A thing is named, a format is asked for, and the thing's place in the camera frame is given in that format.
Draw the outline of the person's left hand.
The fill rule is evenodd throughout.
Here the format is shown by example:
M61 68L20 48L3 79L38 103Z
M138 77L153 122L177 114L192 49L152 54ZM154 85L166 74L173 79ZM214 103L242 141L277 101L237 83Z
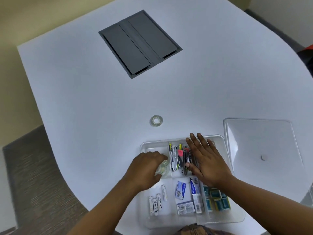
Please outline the person's left hand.
M150 189L157 183L152 182L152 171L156 171L160 164L167 159L166 155L158 151L140 153L133 159L122 180L136 192Z

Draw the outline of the person's right hand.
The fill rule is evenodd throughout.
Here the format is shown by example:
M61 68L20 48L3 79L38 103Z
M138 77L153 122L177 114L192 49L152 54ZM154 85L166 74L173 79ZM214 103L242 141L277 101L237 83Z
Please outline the person's right hand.
M193 154L198 162L197 167L199 168L199 175L196 176L205 185L222 190L236 178L231 173L230 168L221 154L220 157L210 157L208 153L208 140L205 140L200 133L198 133L195 137L203 146L203 155Z

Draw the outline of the person's left forearm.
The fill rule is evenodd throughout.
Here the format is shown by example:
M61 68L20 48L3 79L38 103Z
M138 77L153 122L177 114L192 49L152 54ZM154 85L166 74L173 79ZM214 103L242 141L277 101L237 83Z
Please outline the person's left forearm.
M130 202L139 193L134 180L121 179L67 235L112 235Z

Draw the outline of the person's right forearm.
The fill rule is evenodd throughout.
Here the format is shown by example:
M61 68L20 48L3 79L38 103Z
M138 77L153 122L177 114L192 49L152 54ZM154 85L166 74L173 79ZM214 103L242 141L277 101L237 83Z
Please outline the person's right forearm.
M313 235L313 208L227 175L214 185L271 235Z

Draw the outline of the pile of small metal tools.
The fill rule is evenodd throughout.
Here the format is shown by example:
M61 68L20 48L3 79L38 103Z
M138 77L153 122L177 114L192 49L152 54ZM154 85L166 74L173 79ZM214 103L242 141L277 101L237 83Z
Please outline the pile of small metal tools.
M191 163L198 166L198 162L192 153L192 150L187 144L180 142L169 142L168 144L171 170L174 172L175 177L193 176L186 163Z

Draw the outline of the blue white staple box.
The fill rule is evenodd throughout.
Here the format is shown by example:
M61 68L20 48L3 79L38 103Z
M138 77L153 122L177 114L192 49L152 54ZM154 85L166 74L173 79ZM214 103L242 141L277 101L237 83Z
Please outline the blue white staple box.
M192 194L193 198L193 203L195 207L195 212L197 214L201 214L204 212L204 207L203 207L203 201L202 201L202 196L199 193Z
M195 212L194 203L192 201L181 202L176 204L176 206L178 215L180 216Z
M175 189L175 198L178 200L183 200L186 191L186 183L177 181L177 186Z
M199 184L199 179L195 176L190 177L190 187L191 187L191 193L192 195L200 195L201 189Z

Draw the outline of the pile of small teal boxes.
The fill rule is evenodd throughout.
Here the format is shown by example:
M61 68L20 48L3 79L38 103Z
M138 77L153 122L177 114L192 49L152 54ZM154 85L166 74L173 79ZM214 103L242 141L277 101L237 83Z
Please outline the pile of small teal boxes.
M228 196L214 187L203 186L207 210L212 212L231 210Z

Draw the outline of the clear plastic organizer tray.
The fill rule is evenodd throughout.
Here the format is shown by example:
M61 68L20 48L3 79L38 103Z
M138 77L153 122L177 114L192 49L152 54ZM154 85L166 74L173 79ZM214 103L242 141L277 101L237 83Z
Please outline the clear plastic organizer tray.
M159 141L151 141L151 142L144 142L140 146L141 153L147 152L154 152L158 151L161 154L165 154L169 156L169 149L168 144L169 142L180 142L183 144L187 144L185 138L178 138L178 139L169 139L169 140L159 140ZM205 195L203 186L205 185L199 180L200 189L201 189L201 196L203 201L204 212L201 214L189 213L185 215L178 215L177 206L176 204L185 202L185 201L192 201L192 193L190 187L190 177L192 176L179 176L175 177L174 172L172 172L170 168L170 172L166 179L160 179L158 183L152 186L150 189L145 190L139 194L138 199L138 219L139 222L148 229L156 229L156 228L166 228L166 227L179 227L185 226L189 224L201 224L201 225L209 225L214 223L237 223L243 222L245 219L245 211L233 202L229 198L231 210L227 211L216 211L215 209L212 212L209 212L206 206ZM186 191L183 200L178 200L175 198L175 189L177 186L177 181L185 182L186 183ZM166 186L168 201L164 201L163 194L161 190L161 185ZM156 198L157 194L161 194L162 199L162 210L159 211L158 216L150 215L149 212L149 200L148 197L152 196Z

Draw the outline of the clear plastic lid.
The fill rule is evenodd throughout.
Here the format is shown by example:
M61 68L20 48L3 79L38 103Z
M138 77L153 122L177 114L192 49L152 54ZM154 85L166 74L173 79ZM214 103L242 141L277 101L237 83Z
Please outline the clear plastic lid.
M307 176L289 121L226 118L224 131L237 178L275 193L292 186L306 188Z

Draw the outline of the person's patterned clothing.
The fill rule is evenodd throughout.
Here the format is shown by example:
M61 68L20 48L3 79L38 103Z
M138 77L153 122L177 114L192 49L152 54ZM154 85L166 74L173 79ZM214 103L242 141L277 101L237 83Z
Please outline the person's patterned clothing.
M215 230L203 225L191 224L184 226L173 235L235 235L222 230Z

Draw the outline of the grey chair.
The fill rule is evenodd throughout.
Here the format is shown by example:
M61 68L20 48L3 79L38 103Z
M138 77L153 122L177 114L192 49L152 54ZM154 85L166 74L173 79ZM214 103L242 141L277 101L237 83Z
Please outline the grey chair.
M305 195L305 197L302 199L302 201L300 202L302 205L308 206L310 208L313 208L313 183L310 186L307 194Z

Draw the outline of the black red chair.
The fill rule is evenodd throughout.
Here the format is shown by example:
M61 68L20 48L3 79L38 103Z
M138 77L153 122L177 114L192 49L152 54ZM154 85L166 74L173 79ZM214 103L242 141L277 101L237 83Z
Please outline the black red chair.
M305 64L313 78L313 44L297 52L297 55Z

